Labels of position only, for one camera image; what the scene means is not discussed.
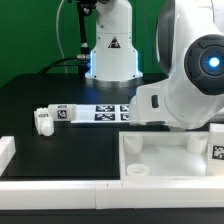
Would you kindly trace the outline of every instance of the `blue led light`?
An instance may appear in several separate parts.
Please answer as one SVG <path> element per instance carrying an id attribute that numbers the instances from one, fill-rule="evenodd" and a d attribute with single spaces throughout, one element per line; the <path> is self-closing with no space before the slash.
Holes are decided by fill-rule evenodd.
<path id="1" fill-rule="evenodd" d="M 209 60 L 209 65 L 213 68 L 216 68 L 217 66 L 219 66 L 220 64 L 220 60 L 217 57 L 213 57 Z"/>

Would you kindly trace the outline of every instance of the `white cable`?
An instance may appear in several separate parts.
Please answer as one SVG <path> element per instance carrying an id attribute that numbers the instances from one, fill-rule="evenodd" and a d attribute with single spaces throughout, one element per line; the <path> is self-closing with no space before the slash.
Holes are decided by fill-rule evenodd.
<path id="1" fill-rule="evenodd" d="M 61 45 L 61 40 L 60 40 L 60 33 L 59 33 L 59 22 L 60 22 L 60 14 L 61 14 L 61 10 L 62 10 L 62 7 L 64 5 L 66 0 L 62 0 L 59 7 L 58 7 L 58 12 L 57 12 L 57 18 L 56 18 L 56 35 L 57 35 L 57 42 L 58 42 L 58 47 L 59 47 L 59 50 L 60 50 L 60 53 L 61 53 L 61 56 L 62 58 L 65 57 L 65 54 L 64 54 L 64 51 L 63 51 L 63 48 L 62 48 L 62 45 Z M 67 74 L 68 73 L 68 68 L 65 67 L 65 73 Z"/>

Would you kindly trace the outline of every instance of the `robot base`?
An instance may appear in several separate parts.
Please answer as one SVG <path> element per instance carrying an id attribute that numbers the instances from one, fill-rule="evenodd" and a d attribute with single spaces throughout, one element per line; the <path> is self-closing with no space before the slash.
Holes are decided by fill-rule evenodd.
<path id="1" fill-rule="evenodd" d="M 127 88 L 131 86 L 138 86 L 143 84 L 143 78 L 138 77 L 135 79 L 127 80 L 127 81 L 103 81 L 94 78 L 87 77 L 85 78 L 85 82 L 90 85 L 103 87 L 103 88 Z"/>

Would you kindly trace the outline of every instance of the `white foam block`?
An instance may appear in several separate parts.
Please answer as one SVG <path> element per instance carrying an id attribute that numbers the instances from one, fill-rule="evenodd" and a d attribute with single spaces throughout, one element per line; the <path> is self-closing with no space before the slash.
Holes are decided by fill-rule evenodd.
<path id="1" fill-rule="evenodd" d="M 15 152 L 14 137 L 2 137 L 0 139 L 0 176 L 4 172 Z"/>

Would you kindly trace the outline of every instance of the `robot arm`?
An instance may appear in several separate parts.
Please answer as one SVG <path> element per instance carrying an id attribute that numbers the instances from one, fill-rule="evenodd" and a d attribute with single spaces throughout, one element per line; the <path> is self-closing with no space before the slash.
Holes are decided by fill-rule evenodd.
<path id="1" fill-rule="evenodd" d="M 224 107 L 222 0 L 168 0 L 157 26 L 157 58 L 169 78 L 141 86 L 131 122 L 203 126 Z"/>

